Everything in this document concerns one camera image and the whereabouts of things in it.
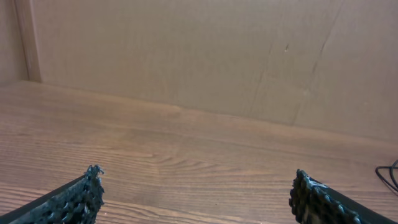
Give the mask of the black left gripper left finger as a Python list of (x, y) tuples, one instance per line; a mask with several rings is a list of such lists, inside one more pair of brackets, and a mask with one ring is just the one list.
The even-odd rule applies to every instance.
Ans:
[(1, 216), (1, 223), (94, 223), (104, 205), (98, 165), (90, 165), (79, 178)]

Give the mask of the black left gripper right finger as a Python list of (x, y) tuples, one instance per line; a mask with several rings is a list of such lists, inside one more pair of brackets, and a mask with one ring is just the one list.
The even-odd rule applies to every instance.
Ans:
[(395, 224), (331, 187), (297, 170), (289, 206), (300, 224)]

